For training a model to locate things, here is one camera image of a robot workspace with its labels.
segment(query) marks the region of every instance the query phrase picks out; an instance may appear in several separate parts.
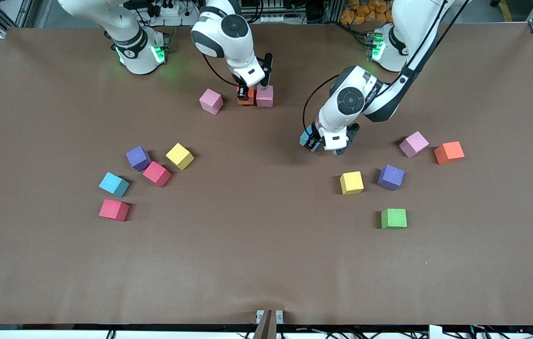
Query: cube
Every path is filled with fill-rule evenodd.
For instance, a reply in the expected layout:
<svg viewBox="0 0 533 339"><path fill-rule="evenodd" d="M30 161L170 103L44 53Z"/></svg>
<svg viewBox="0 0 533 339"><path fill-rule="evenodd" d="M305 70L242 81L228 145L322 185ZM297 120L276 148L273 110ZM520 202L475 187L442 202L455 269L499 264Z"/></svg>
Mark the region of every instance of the cube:
<svg viewBox="0 0 533 339"><path fill-rule="evenodd" d="M191 152L178 143L172 147L172 150L166 154L166 157L170 159L179 170L184 170L194 159Z"/></svg>
<svg viewBox="0 0 533 339"><path fill-rule="evenodd" d="M363 191L363 177L360 175L360 172L350 172L344 173L340 177L340 182L342 183L342 194L356 194Z"/></svg>
<svg viewBox="0 0 533 339"><path fill-rule="evenodd" d="M268 86L266 89L260 88L256 91L256 105L258 107L272 107L274 93L272 86Z"/></svg>
<svg viewBox="0 0 533 339"><path fill-rule="evenodd" d="M99 183L100 188L105 189L105 191L108 191L118 198L122 198L129 185L130 184L126 180L109 172L107 172L105 177L103 177L103 180L101 180L101 183Z"/></svg>
<svg viewBox="0 0 533 339"><path fill-rule="evenodd" d="M439 165L455 163L465 157L458 141L447 142L434 150Z"/></svg>
<svg viewBox="0 0 533 339"><path fill-rule="evenodd" d="M145 172L143 172L143 176L151 180L158 187L164 187L168 179L170 179L171 174L166 168L160 166L159 163L152 161Z"/></svg>
<svg viewBox="0 0 533 339"><path fill-rule="evenodd" d="M402 185L402 178L404 178L404 171L392 165L385 165L381 170L377 184L391 191L396 191Z"/></svg>
<svg viewBox="0 0 533 339"><path fill-rule="evenodd" d="M99 216L107 219L113 219L117 221L124 221L128 214L128 204L124 202L117 202L116 200L103 200L103 206L99 211Z"/></svg>
<svg viewBox="0 0 533 339"><path fill-rule="evenodd" d="M256 94L255 94L255 89L253 86L250 86L247 88L247 100L241 100L241 99L237 99L237 103L239 105L244 105L244 106L248 106L248 105L255 105L256 104Z"/></svg>
<svg viewBox="0 0 533 339"><path fill-rule="evenodd" d="M137 146L132 150L129 150L126 153L126 157L128 158L130 165L136 169L137 172L143 171L151 163L150 155L141 146Z"/></svg>
<svg viewBox="0 0 533 339"><path fill-rule="evenodd" d="M430 142L421 135L421 132L417 131L402 141L400 149L407 157L414 157L429 144Z"/></svg>
<svg viewBox="0 0 533 339"><path fill-rule="evenodd" d="M309 141L310 135L312 135L312 125L309 125L306 127L305 131L302 132L302 135L300 135L300 145L302 147L306 147L306 144ZM312 148L310 148L310 152L315 152L320 145L320 141L317 141L314 143Z"/></svg>
<svg viewBox="0 0 533 339"><path fill-rule="evenodd" d="M405 229L406 210L404 208L388 208L381 212L381 229Z"/></svg>
<svg viewBox="0 0 533 339"><path fill-rule="evenodd" d="M214 115L216 115L224 105L222 95L209 88L206 89L204 95L199 98L199 103L202 109Z"/></svg>

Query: orange cube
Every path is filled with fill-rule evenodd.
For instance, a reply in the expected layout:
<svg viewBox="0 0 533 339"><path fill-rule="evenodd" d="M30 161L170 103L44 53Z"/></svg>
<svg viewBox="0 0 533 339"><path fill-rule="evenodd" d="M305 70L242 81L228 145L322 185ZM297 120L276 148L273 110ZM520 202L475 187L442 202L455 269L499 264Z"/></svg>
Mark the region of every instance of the orange cube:
<svg viewBox="0 0 533 339"><path fill-rule="evenodd" d="M256 105L256 94L254 87L247 88L247 100L237 99L239 105Z"/></svg>
<svg viewBox="0 0 533 339"><path fill-rule="evenodd" d="M455 163L465 157L461 144L458 141L447 142L434 150L439 165Z"/></svg>

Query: white robotic arm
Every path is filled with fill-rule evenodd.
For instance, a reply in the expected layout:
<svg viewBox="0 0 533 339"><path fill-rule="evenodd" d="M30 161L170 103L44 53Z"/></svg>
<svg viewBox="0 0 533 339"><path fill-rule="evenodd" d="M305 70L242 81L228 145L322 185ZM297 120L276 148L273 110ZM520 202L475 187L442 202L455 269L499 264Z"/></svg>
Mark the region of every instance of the white robotic arm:
<svg viewBox="0 0 533 339"><path fill-rule="evenodd" d="M120 7L126 0L58 0L66 12L96 22L116 45L120 62L135 74L147 74L166 60L165 35L141 27L135 16Z"/></svg>
<svg viewBox="0 0 533 339"><path fill-rule="evenodd" d="M331 86L330 97L318 112L315 122L303 132L300 144L314 152L320 142L324 142L325 150L333 150L340 155L358 131L358 124L351 125L350 128L348 126L359 112L375 122L386 121L393 116L400 100L436 49L438 26L453 2L454 0L395 0L392 7L395 28L404 38L408 50L408 61L400 74L391 84L387 84L360 66L344 69ZM351 86L364 97L364 101L361 101L363 106L354 106L351 114L344 111L346 108L340 101L340 90L344 86Z"/></svg>
<svg viewBox="0 0 533 339"><path fill-rule="evenodd" d="M237 0L208 0L191 29L195 47L209 57L225 58L238 83L268 87L272 55L266 54L260 65L254 54L254 40L249 24L241 16Z"/></svg>

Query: brown tabletop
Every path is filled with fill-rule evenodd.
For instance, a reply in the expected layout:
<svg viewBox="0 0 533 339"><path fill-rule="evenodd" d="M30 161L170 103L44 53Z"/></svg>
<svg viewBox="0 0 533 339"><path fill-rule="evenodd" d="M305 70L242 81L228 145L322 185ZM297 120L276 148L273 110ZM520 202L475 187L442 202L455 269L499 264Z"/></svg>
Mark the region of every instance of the brown tabletop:
<svg viewBox="0 0 533 339"><path fill-rule="evenodd" d="M342 157L300 147L304 101L346 66L382 72L335 26L253 30L274 55L272 109L238 107L188 28L146 76L101 30L0 40L0 323L244 323L271 307L288 323L533 324L526 24L455 25L397 114L359 117ZM206 87L225 97L217 116ZM406 158L397 141L417 130L466 158ZM177 142L196 157L184 171L165 158ZM129 166L138 145L173 172L164 188ZM388 163L406 171L398 191L374 184ZM98 217L107 171L131 181L124 223ZM343 196L350 171L365 191ZM406 208L408 229L381 230L386 208Z"/></svg>

